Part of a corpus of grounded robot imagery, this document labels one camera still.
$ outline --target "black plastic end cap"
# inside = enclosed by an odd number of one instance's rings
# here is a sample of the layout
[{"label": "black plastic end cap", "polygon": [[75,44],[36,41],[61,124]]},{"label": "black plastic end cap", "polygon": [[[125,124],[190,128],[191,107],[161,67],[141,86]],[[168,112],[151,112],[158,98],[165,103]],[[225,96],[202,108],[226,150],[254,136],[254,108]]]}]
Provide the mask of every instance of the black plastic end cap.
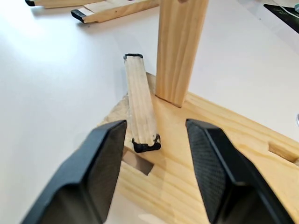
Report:
[{"label": "black plastic end cap", "polygon": [[34,3],[34,1],[25,0],[25,2],[26,2],[27,5],[29,5],[29,6],[36,6],[36,4]]},{"label": "black plastic end cap", "polygon": [[142,55],[142,54],[125,54],[124,57],[123,57],[123,59],[126,60],[126,59],[127,59],[127,56],[143,58],[143,55]]},{"label": "black plastic end cap", "polygon": [[74,10],[71,10],[71,15],[76,18],[77,20],[80,20],[81,22],[84,23],[84,20],[83,18],[86,17],[86,15],[82,12],[80,12],[79,10],[77,9],[74,9]]},{"label": "black plastic end cap", "polygon": [[134,138],[132,139],[134,150],[137,153],[144,153],[144,152],[148,152],[148,151],[159,150],[161,148],[161,143],[160,142],[161,142],[161,138],[160,138],[159,134],[156,135],[156,138],[154,140],[154,144],[152,146],[149,146],[148,144],[136,143],[134,141]]}]

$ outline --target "white surface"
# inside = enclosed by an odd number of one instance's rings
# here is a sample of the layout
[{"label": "white surface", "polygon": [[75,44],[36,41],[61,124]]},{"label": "white surface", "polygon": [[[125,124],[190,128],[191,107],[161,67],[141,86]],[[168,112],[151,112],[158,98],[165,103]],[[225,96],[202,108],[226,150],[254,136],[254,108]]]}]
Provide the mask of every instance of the white surface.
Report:
[{"label": "white surface", "polygon": [[[0,222],[14,224],[126,93],[122,56],[141,53],[156,73],[158,8],[83,25],[69,8],[1,5]],[[190,90],[299,140],[299,54],[247,9],[210,1]],[[116,194],[108,223],[158,223],[149,216]]]}]

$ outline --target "pine wood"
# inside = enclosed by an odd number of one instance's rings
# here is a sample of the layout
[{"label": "pine wood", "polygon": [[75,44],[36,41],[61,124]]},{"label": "pine wood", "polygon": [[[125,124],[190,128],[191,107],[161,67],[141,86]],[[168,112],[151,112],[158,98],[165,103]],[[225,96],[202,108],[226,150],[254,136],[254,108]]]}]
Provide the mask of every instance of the pine wood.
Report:
[{"label": "pine wood", "polygon": [[140,54],[127,54],[124,56],[124,61],[128,83],[131,141],[135,143],[136,152],[150,151],[151,149],[158,150],[161,147],[160,136],[151,102],[143,56]]},{"label": "pine wood", "polygon": [[27,0],[27,4],[31,6],[43,6],[44,8],[58,8],[58,7],[71,7],[83,6],[101,0]]},{"label": "pine wood", "polygon": [[185,100],[208,0],[163,0],[156,95],[178,107]]},{"label": "pine wood", "polygon": [[[169,224],[207,224],[205,208],[192,166],[185,120],[210,122],[221,127],[235,147],[264,176],[295,223],[299,223],[299,143],[230,110],[187,93],[182,108],[154,96],[155,77],[148,75],[157,126],[163,140],[160,150],[138,154],[154,164],[148,176],[122,163],[117,190]],[[128,118],[125,96],[103,123]],[[125,149],[133,152],[130,122]],[[269,149],[276,146],[276,153]]]},{"label": "pine wood", "polygon": [[159,6],[159,0],[103,0],[84,5],[78,10],[72,10],[72,14],[73,16],[74,13],[79,14],[80,17],[74,17],[83,23],[104,22],[157,6]]}]

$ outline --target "wooden post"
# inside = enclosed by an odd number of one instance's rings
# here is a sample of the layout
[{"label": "wooden post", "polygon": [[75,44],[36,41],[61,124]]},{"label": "wooden post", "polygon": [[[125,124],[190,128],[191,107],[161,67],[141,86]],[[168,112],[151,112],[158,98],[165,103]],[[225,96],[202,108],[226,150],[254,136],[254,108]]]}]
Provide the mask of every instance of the wooden post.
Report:
[{"label": "wooden post", "polygon": [[162,0],[156,95],[181,107],[188,90],[208,0]]}]

